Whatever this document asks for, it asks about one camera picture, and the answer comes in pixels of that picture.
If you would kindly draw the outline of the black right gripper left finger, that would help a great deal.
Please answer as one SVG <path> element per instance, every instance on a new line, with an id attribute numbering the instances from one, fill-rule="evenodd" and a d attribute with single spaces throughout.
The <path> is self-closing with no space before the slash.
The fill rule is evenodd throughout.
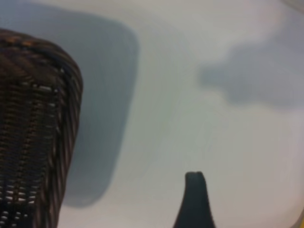
<path id="1" fill-rule="evenodd" d="M 185 189 L 180 205 L 178 215 L 176 217 L 174 228 L 191 228 L 192 227 L 192 181 L 194 172 L 187 172 L 185 174 Z"/>

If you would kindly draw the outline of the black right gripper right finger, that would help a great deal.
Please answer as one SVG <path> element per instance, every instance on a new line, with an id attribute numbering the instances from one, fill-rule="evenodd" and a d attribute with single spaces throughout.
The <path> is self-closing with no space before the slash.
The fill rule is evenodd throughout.
<path id="1" fill-rule="evenodd" d="M 216 228 L 208 196 L 207 183 L 202 172 L 196 172 L 199 188 L 199 225 L 201 228 Z"/>

